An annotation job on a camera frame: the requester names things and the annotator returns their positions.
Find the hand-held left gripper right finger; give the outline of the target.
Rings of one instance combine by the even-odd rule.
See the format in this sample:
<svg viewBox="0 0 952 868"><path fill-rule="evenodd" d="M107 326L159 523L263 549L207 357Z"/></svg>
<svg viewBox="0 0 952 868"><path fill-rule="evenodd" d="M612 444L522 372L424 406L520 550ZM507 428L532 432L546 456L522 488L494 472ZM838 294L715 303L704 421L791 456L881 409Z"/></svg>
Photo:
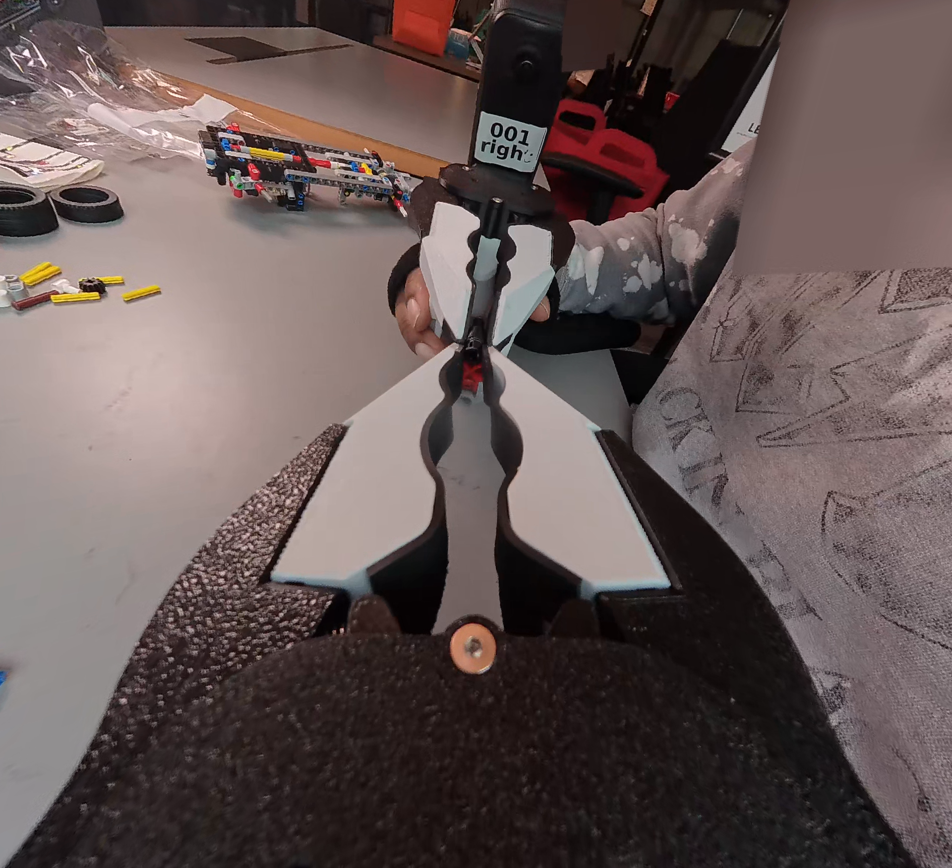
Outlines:
<svg viewBox="0 0 952 868"><path fill-rule="evenodd" d="M601 428L498 351L484 376L514 537L584 595L670 589Z"/></svg>

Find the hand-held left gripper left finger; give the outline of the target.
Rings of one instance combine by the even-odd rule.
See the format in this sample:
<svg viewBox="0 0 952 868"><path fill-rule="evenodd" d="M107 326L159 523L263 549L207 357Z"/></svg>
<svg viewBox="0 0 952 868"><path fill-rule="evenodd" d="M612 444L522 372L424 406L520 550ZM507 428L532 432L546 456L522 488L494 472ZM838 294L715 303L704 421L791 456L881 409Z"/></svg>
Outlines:
<svg viewBox="0 0 952 868"><path fill-rule="evenodd" d="M446 349L347 420L272 580L370 583L422 538L442 494L437 465L453 442L461 376L461 350Z"/></svg>

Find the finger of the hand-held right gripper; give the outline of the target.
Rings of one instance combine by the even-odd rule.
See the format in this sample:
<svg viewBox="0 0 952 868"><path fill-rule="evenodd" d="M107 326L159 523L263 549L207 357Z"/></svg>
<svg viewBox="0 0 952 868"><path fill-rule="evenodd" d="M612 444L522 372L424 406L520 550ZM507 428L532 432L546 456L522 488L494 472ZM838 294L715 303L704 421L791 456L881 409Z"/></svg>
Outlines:
<svg viewBox="0 0 952 868"><path fill-rule="evenodd" d="M431 319L447 343L466 334L473 294L470 240L478 237L478 218L465 208L438 202L428 234L422 238L420 270L429 293Z"/></svg>
<svg viewBox="0 0 952 868"><path fill-rule="evenodd" d="M552 250L551 231L532 224L510 224L502 236L486 327L489 344L502 355L547 294Z"/></svg>

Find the small grey toy brick assembly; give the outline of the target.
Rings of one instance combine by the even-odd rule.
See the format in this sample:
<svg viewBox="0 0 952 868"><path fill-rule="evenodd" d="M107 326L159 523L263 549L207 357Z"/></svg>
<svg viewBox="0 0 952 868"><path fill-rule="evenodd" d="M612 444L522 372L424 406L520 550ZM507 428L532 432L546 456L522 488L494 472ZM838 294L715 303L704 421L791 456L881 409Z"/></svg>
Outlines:
<svg viewBox="0 0 952 868"><path fill-rule="evenodd" d="M463 340L453 360L459 373L459 402L470 405L483 399L486 369L489 365L485 341L473 331Z"/></svg>

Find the person's right forearm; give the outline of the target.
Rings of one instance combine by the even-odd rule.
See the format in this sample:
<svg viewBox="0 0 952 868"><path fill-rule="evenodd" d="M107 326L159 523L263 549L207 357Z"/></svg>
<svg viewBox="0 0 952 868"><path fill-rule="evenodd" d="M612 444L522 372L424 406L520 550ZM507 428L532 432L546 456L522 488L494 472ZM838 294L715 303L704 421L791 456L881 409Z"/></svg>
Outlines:
<svg viewBox="0 0 952 868"><path fill-rule="evenodd" d="M576 243L556 273L559 311L689 323L735 249L755 144L656 207L599 225L571 220Z"/></svg>

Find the grey desk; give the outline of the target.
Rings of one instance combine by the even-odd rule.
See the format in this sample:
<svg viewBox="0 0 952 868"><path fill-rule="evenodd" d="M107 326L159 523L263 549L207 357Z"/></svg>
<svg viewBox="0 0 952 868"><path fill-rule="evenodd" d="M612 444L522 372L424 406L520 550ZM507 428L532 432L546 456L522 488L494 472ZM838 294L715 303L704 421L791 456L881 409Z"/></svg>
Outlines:
<svg viewBox="0 0 952 868"><path fill-rule="evenodd" d="M5 241L159 284L2 312L2 866L72 775L173 579L252 488L412 368L382 206L244 206L181 159L109 167L125 219Z"/></svg>

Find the person's right hand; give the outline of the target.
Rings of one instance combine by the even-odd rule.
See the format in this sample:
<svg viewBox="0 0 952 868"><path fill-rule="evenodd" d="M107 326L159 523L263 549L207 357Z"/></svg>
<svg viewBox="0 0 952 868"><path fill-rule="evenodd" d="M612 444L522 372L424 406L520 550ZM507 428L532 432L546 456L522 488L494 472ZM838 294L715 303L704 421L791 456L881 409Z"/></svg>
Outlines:
<svg viewBox="0 0 952 868"><path fill-rule="evenodd" d="M420 268L410 271L398 291L394 315L405 343L421 361L435 358L446 348L432 325L430 293Z"/></svg>

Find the red office chair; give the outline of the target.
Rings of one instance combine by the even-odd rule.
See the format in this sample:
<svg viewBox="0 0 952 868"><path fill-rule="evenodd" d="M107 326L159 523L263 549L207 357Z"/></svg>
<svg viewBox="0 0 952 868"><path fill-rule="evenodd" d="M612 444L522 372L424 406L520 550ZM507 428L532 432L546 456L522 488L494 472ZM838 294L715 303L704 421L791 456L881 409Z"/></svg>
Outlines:
<svg viewBox="0 0 952 868"><path fill-rule="evenodd" d="M608 128L597 105L578 100L560 102L541 166L559 212L594 224L653 207L668 181L647 143Z"/></svg>

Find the toy brick car chassis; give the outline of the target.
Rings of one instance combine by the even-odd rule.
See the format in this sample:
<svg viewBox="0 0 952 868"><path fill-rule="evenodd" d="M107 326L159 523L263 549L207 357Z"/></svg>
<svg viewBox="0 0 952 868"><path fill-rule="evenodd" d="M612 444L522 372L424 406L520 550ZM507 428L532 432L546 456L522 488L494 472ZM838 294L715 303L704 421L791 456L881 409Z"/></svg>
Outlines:
<svg viewBox="0 0 952 868"><path fill-rule="evenodd" d="M285 136L244 131L236 123L207 124L198 134L208 174L232 195L261 197L303 212L313 187L386 203L402 217L411 200L411 175L375 151L354 152Z"/></svg>

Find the white printed tag board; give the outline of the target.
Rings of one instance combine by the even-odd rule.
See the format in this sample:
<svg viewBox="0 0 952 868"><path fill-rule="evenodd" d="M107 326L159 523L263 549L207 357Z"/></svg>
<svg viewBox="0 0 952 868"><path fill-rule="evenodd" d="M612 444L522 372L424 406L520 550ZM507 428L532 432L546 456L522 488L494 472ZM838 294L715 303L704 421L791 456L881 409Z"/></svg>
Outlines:
<svg viewBox="0 0 952 868"><path fill-rule="evenodd" d="M747 143L750 139L758 136L761 124L761 118L765 109L770 80L772 78L777 56L770 61L765 72L751 93L749 99L744 105L744 109L733 125L729 137L725 140L723 148L728 152L734 152Z"/></svg>

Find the black flat mat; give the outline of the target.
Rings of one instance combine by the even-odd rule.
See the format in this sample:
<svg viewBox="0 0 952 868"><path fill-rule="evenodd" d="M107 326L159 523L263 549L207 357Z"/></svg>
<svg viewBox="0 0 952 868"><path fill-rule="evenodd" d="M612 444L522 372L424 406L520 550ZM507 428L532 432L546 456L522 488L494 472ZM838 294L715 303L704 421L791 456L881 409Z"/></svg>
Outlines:
<svg viewBox="0 0 952 868"><path fill-rule="evenodd" d="M185 41L217 52L217 57L208 60L208 63L213 65L273 60L327 51L338 51L351 47L350 43L343 42L299 49L284 49L244 36L189 38L185 39Z"/></svg>

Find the white crumpled plastic bag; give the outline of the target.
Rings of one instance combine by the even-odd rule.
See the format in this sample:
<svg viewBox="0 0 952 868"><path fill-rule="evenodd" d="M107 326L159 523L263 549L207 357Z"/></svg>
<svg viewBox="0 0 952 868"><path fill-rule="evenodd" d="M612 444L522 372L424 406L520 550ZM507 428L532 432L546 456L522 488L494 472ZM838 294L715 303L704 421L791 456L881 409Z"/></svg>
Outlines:
<svg viewBox="0 0 952 868"><path fill-rule="evenodd" d="M148 136L156 136L151 130L156 125L206 125L227 122L232 115L237 114L237 108L229 102L204 94L190 105L159 111L94 102L89 104L86 114L99 124L125 136L145 139Z"/></svg>

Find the black toy tire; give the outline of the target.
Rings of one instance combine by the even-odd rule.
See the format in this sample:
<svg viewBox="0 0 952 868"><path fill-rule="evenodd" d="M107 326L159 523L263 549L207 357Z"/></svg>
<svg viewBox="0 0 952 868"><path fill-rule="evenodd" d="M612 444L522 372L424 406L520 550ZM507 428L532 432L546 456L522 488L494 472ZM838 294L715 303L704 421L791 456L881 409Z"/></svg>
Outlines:
<svg viewBox="0 0 952 868"><path fill-rule="evenodd" d="M0 214L1 236L5 238L39 237L59 226L49 195L29 185L1 184Z"/></svg>
<svg viewBox="0 0 952 868"><path fill-rule="evenodd" d="M125 211L113 191L90 184L70 184L49 194L62 219L83 224L107 223L122 219Z"/></svg>

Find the sticker sheet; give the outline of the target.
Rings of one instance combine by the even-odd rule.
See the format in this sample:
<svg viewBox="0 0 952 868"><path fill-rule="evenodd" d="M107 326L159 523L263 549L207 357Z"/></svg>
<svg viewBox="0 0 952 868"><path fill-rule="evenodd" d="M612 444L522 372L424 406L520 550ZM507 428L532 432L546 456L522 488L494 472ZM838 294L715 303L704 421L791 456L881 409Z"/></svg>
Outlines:
<svg viewBox="0 0 952 868"><path fill-rule="evenodd" d="M90 159L33 138L1 133L1 183L51 192L101 175L103 160Z"/></svg>

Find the clear plastic bag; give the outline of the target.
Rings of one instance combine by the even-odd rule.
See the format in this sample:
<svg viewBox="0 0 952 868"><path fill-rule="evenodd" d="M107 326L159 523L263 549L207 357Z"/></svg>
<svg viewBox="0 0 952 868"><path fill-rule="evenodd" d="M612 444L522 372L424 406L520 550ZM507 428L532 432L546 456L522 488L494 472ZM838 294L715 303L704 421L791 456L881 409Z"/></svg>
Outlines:
<svg viewBox="0 0 952 868"><path fill-rule="evenodd" d="M204 125L156 125L156 136L125 136L86 114L89 104L159 111L199 99L192 89L156 72L103 30L44 20L29 30L2 32L2 126L95 160L180 157L203 159Z"/></svg>

